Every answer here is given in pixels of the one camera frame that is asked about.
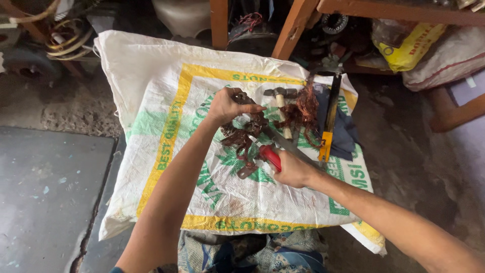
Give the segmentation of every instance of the hand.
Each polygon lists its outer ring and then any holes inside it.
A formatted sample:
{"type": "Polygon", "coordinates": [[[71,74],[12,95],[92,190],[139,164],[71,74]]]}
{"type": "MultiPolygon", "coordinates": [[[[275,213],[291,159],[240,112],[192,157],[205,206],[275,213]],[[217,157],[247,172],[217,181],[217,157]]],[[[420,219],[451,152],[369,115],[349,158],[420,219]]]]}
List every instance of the hand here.
{"type": "Polygon", "coordinates": [[[310,186],[310,182],[317,180],[318,176],[326,175],[288,151],[276,149],[275,153],[281,159],[281,172],[276,171],[275,179],[282,184],[303,188],[310,186]]]}
{"type": "Polygon", "coordinates": [[[266,107],[258,104],[235,103],[231,96],[239,92],[242,92],[240,88],[224,87],[219,90],[215,94],[214,100],[210,103],[207,118],[212,119],[218,126],[221,126],[244,113],[257,113],[266,110],[266,107]]]}

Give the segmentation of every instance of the yellow tool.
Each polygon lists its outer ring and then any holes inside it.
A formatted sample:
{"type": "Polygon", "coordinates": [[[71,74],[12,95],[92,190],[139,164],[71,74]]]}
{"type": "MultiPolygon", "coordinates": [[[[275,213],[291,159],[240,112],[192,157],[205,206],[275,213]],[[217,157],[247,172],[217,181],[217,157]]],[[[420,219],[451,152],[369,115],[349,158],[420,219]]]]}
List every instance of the yellow tool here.
{"type": "Polygon", "coordinates": [[[337,104],[339,100],[340,82],[342,81],[342,75],[336,73],[332,81],[332,88],[330,89],[330,98],[328,99],[327,116],[325,119],[325,127],[322,133],[322,147],[320,148],[320,154],[318,160],[320,164],[328,162],[330,158],[330,147],[332,146],[333,130],[335,127],[335,116],[337,115],[337,104]]]}

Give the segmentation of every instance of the red knife handle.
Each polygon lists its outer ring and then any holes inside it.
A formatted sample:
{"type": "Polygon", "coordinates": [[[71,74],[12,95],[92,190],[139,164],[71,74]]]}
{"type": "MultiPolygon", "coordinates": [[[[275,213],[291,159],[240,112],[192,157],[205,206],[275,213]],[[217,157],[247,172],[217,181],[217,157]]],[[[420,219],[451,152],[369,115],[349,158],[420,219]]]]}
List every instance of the red knife handle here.
{"type": "Polygon", "coordinates": [[[276,169],[281,172],[281,159],[275,152],[273,152],[270,145],[262,145],[259,148],[259,154],[266,157],[276,167],[276,169]]]}

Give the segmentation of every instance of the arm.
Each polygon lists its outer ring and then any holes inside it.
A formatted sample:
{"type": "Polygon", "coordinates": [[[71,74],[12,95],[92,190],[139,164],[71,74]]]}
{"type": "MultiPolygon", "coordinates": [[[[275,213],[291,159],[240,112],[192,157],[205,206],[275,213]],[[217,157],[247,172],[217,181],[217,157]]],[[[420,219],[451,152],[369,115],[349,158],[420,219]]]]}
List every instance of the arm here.
{"type": "Polygon", "coordinates": [[[124,273],[148,272],[158,266],[167,273],[177,272],[180,227],[214,134],[237,115],[265,109],[236,104],[231,95],[240,91],[225,87],[217,92],[206,118],[160,176],[116,263],[124,273]]]}
{"type": "Polygon", "coordinates": [[[275,179],[295,188],[310,187],[333,198],[371,225],[428,272],[485,272],[464,243],[423,217],[370,192],[320,172],[287,151],[276,151],[282,172],[275,179]]]}

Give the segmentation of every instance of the hammer head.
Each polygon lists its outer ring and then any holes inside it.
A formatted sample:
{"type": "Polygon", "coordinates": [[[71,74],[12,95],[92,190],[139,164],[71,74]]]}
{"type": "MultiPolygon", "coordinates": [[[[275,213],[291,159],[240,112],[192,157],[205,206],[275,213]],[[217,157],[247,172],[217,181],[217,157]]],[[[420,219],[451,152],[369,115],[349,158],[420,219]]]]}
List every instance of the hammer head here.
{"type": "Polygon", "coordinates": [[[295,88],[282,88],[277,87],[275,89],[267,89],[264,91],[264,96],[276,96],[283,95],[285,98],[296,98],[298,91],[295,88]]]}

